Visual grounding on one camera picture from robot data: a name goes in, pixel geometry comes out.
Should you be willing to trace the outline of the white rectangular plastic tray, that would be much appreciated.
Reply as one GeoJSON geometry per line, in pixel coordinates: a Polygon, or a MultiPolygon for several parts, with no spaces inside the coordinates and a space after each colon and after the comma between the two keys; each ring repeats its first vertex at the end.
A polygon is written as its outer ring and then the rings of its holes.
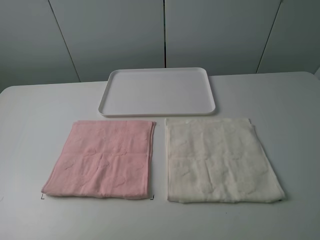
{"type": "Polygon", "coordinates": [[[113,71],[98,112],[104,117],[206,116],[215,109],[207,71],[180,67],[113,71]]]}

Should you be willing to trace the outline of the white towel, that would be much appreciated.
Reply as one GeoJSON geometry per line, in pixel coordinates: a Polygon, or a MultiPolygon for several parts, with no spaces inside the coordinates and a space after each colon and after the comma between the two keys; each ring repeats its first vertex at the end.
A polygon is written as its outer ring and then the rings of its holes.
{"type": "Polygon", "coordinates": [[[273,203],[286,195],[247,118],[165,120],[167,199],[273,203]]]}

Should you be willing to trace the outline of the pink towel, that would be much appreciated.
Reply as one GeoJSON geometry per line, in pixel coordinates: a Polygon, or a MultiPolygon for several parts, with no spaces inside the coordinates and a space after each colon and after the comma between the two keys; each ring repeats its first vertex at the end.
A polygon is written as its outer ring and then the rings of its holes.
{"type": "Polygon", "coordinates": [[[79,120],[41,192],[53,197],[149,197],[156,122],[79,120]]]}

